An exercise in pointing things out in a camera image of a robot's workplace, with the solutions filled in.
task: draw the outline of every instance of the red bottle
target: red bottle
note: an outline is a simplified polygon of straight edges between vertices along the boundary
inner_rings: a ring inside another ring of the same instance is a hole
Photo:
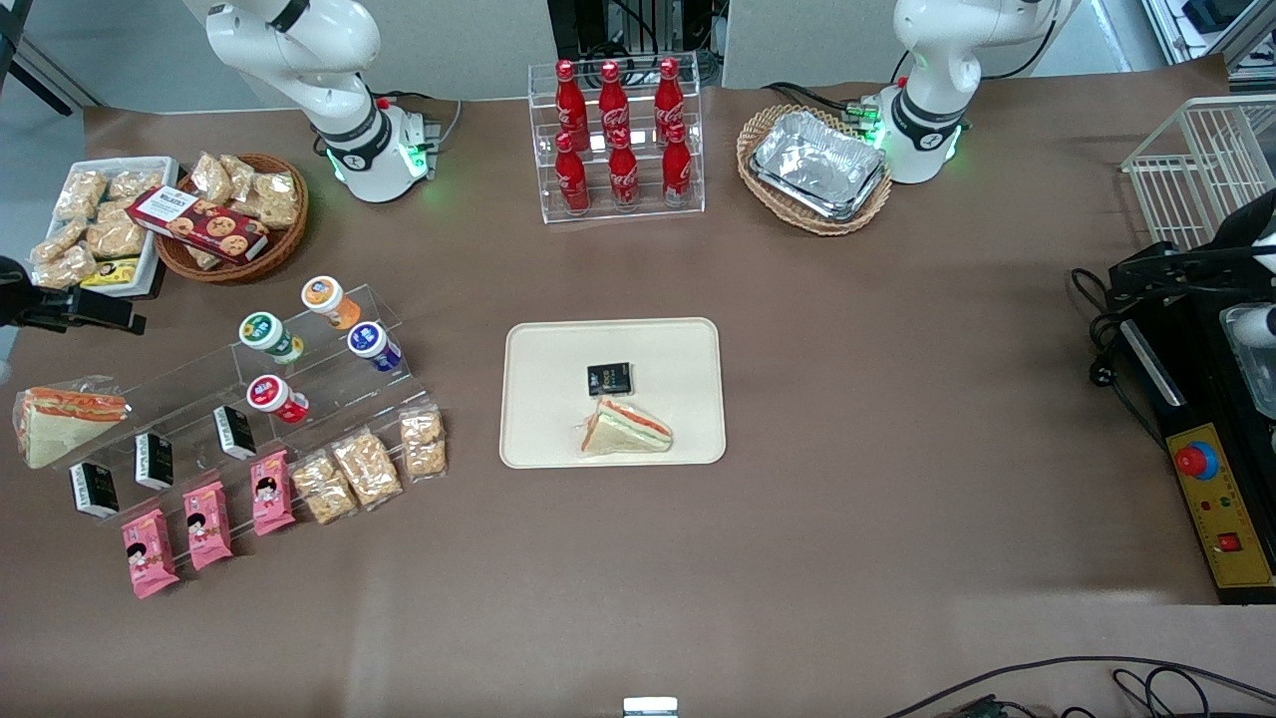
[[[567,213],[579,217],[590,210],[590,187],[584,182],[584,162],[575,153],[570,133],[560,131],[555,142],[558,142],[559,158],[554,162],[554,170],[559,175],[559,190],[563,193]]]
[[[660,87],[656,88],[656,144],[664,147],[671,125],[683,124],[683,88],[678,84],[678,60],[660,61]]]
[[[638,208],[638,158],[629,148],[629,129],[616,135],[616,147],[611,149],[607,168],[611,172],[611,200],[616,210],[633,212]]]
[[[686,149],[686,125],[678,122],[665,130],[669,145],[665,147],[665,204],[686,207],[692,198],[692,152]]]
[[[615,60],[602,62],[602,92],[598,93],[598,114],[602,116],[602,136],[607,147],[629,147],[629,98],[620,89],[620,65]]]
[[[563,131],[572,136],[572,147],[577,152],[584,152],[590,148],[590,120],[584,114],[584,94],[575,84],[572,60],[559,60],[555,71],[559,78],[556,94],[559,124],[563,125]]]

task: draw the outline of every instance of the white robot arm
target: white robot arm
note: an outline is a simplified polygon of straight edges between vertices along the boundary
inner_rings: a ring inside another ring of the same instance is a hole
[[[388,201],[427,176],[421,115],[379,107],[357,74],[380,33],[353,0],[240,0],[208,10],[217,56],[296,102],[328,144],[338,177],[360,199]]]
[[[1042,37],[1068,18],[1076,0],[898,0],[894,32],[912,54],[909,82],[878,96],[882,149],[891,177],[906,184],[935,176],[957,139],[957,125],[983,79],[976,47]]]

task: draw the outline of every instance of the red button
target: red button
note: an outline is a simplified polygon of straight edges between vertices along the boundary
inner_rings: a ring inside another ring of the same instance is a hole
[[[1184,446],[1174,455],[1174,464],[1189,477],[1199,477],[1210,468],[1205,451],[1194,446]]]

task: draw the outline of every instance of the woven basket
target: woven basket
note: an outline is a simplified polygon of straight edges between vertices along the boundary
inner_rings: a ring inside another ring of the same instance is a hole
[[[829,115],[823,110],[815,110],[813,107],[803,107],[800,105],[776,105],[775,107],[768,107],[758,112],[757,115],[753,116],[752,120],[744,124],[744,129],[740,130],[740,136],[738,136],[735,140],[736,170],[739,170],[740,179],[744,180],[744,184],[749,187],[749,191],[757,195],[757,198],[760,199],[762,203],[766,204],[768,209],[775,212],[777,217],[789,222],[790,224],[795,227],[801,227],[812,233],[818,233],[822,236],[838,236],[838,235],[851,233],[852,231],[869,223],[869,219],[872,219],[873,216],[882,209],[882,205],[886,204],[887,196],[891,195],[889,171],[886,173],[886,176],[882,177],[882,181],[878,182],[877,187],[873,190],[873,194],[869,195],[869,198],[864,201],[864,205],[860,207],[860,210],[855,214],[855,217],[851,221],[832,222],[819,216],[810,207],[799,203],[796,199],[792,199],[787,194],[759,180],[749,170],[749,156],[753,154],[753,150],[757,149],[759,144],[762,144],[762,140],[766,139],[767,133],[769,133],[771,128],[775,126],[776,120],[778,120],[781,115],[786,115],[789,112],[798,112],[801,110],[812,112],[813,115],[823,120],[826,124],[828,124],[828,126],[836,130],[845,131],[846,134],[851,134],[852,131],[846,122],[838,120],[837,117]]]
[[[195,258],[186,251],[186,245],[167,236],[156,235],[156,245],[160,249],[160,258],[170,269],[179,274],[209,283],[236,283],[259,279],[279,268],[283,261],[297,250],[301,237],[306,232],[306,213],[310,210],[310,193],[306,190],[306,181],[292,165],[271,154],[240,154],[240,159],[258,172],[288,172],[292,175],[292,184],[297,189],[297,221],[291,227],[274,230],[269,233],[271,242],[260,256],[248,264],[235,265],[228,261],[204,270],[195,263]],[[186,175],[177,189],[194,194],[195,182]]]

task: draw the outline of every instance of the emergency stop button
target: emergency stop button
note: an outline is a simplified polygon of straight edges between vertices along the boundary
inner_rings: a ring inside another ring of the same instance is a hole
[[[1207,482],[1219,476],[1219,455],[1208,444],[1193,441],[1174,454],[1174,465],[1184,474]]]

